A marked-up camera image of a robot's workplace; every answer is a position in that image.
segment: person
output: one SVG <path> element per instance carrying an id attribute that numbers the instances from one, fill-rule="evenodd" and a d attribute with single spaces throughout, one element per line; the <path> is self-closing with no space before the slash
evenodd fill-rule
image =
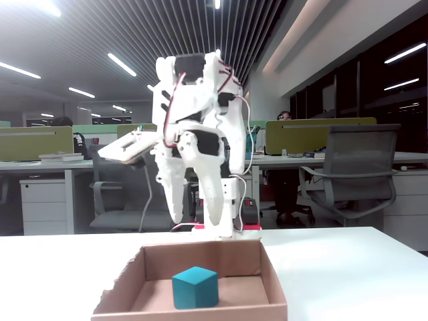
<path id="1" fill-rule="evenodd" d="M 280 112 L 277 120 L 292 120 L 290 112 Z M 299 181 L 299 170 L 282 169 L 267 172 L 267 183 L 274 190 L 275 207 L 278 212 L 277 225 L 297 225 L 303 223 L 298 217 L 294 217 L 294 205 L 297 203 Z"/>
<path id="2" fill-rule="evenodd" d="M 59 126 L 70 126 L 73 127 L 73 120 L 70 117 L 57 117 L 52 120 L 51 126 L 59 127 Z M 90 159 L 88 156 L 88 149 L 86 148 L 85 138 L 79 132 L 74 132 L 74 152 L 82 153 L 84 159 Z"/>

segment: white tabletop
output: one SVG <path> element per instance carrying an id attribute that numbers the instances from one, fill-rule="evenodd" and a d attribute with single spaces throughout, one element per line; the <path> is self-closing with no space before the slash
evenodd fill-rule
<path id="1" fill-rule="evenodd" d="M 65 169 L 92 169 L 92 160 L 72 162 L 0 162 L 0 173 L 4 171 L 63 171 Z"/>
<path id="2" fill-rule="evenodd" d="M 428 258 L 371 227 L 260 236 L 289 321 L 428 319 Z M 141 245 L 195 240 L 190 233 L 2 237 L 1 319 L 89 320 L 102 289 Z"/>
<path id="3" fill-rule="evenodd" d="M 423 163 L 428 162 L 428 154 L 418 152 L 395 152 L 394 163 Z M 270 156 L 270 155 L 254 155 L 253 165 L 265 166 L 281 166 L 281 167 L 298 167 L 298 166 L 322 166 L 323 158 L 306 158 L 306 157 L 289 157 L 289 156 Z"/>

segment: white cable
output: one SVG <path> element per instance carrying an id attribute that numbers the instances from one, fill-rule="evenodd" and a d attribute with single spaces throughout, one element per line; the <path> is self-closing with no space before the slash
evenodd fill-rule
<path id="1" fill-rule="evenodd" d="M 251 139 L 251 157 L 249 159 L 249 165 L 248 165 L 247 169 L 245 170 L 245 172 L 242 173 L 242 175 L 245 175 L 248 173 L 249 169 L 251 168 L 251 165 L 253 164 L 254 140 L 253 140 L 253 135 L 251 134 L 251 130 L 249 128 L 249 117 L 251 116 L 251 109 L 249 107 L 248 101 L 244 97 L 242 97 L 242 96 L 237 96 L 237 97 L 239 99 L 241 99 L 243 102 L 245 102 L 247 104 L 247 108 L 248 108 L 247 127 L 248 127 L 249 138 Z"/>
<path id="2" fill-rule="evenodd" d="M 241 198 L 241 204 L 239 205 L 239 222 L 241 223 L 241 227 L 239 229 L 240 232 L 243 231 L 243 223 L 242 223 L 242 205 L 243 205 L 243 199 L 245 198 L 245 195 L 247 194 L 247 182 L 245 182 L 245 179 L 240 177 L 239 175 L 232 174 L 230 177 L 236 177 L 237 179 L 240 179 L 243 181 L 243 196 Z"/>
<path id="3" fill-rule="evenodd" d="M 146 173 L 146 180 L 147 180 L 147 186 L 148 186 L 148 200 L 146 202 L 146 205 L 144 206 L 144 209 L 142 210 L 142 216 L 141 216 L 141 221 L 140 221 L 140 227 L 138 228 L 138 232 L 141 233 L 142 230 L 142 222 L 144 221 L 144 216 L 146 216 L 146 211 L 147 211 L 147 207 L 150 204 L 150 202 L 152 201 L 152 185 L 150 184 L 150 176 L 148 174 L 148 169 L 147 169 L 147 165 L 144 165 L 144 171 Z"/>

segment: book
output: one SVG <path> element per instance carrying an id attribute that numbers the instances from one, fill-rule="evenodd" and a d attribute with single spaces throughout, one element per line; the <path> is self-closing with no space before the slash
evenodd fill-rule
<path id="1" fill-rule="evenodd" d="M 81 155 L 82 153 L 80 152 L 72 152 L 72 153 L 56 152 L 54 154 L 39 155 L 39 158 L 43 159 L 43 158 L 57 158 L 57 157 L 69 157 L 69 156 L 81 156 Z"/>
<path id="2" fill-rule="evenodd" d="M 54 163 L 54 162 L 72 162 L 72 161 L 82 161 L 82 155 L 77 156 L 63 156 L 63 157 L 44 157 L 40 158 L 42 163 Z"/>
<path id="3" fill-rule="evenodd" d="M 309 158 L 324 158 L 326 156 L 326 152 L 304 152 L 303 157 Z"/>

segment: gray mesh chair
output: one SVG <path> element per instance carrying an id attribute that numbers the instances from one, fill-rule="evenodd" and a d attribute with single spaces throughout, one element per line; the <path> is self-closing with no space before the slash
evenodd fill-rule
<path id="1" fill-rule="evenodd" d="M 399 124 L 332 126 L 328 135 L 323 173 L 300 167 L 302 195 L 329 212 L 347 219 L 358 219 L 395 201 L 392 169 Z M 307 191 L 305 171 L 322 177 L 323 191 Z M 373 200 L 371 208 L 358 211 L 340 202 Z"/>
<path id="2" fill-rule="evenodd" d="M 121 210 L 107 211 L 100 190 L 94 185 L 99 216 L 90 226 L 98 229 L 124 229 L 138 231 L 170 231 L 173 221 L 169 215 L 162 185 L 156 182 L 157 167 L 154 156 L 144 156 L 145 165 L 134 168 L 121 165 L 121 182 L 124 207 Z"/>
<path id="3" fill-rule="evenodd" d="M 91 188 L 97 195 L 94 198 L 97 215 L 104 211 L 124 208 L 123 195 L 120 191 L 122 190 L 122 176 L 126 165 L 100 157 L 98 151 L 104 146 L 106 145 L 90 145 L 88 150 L 94 164 L 94 182 L 91 184 Z"/>

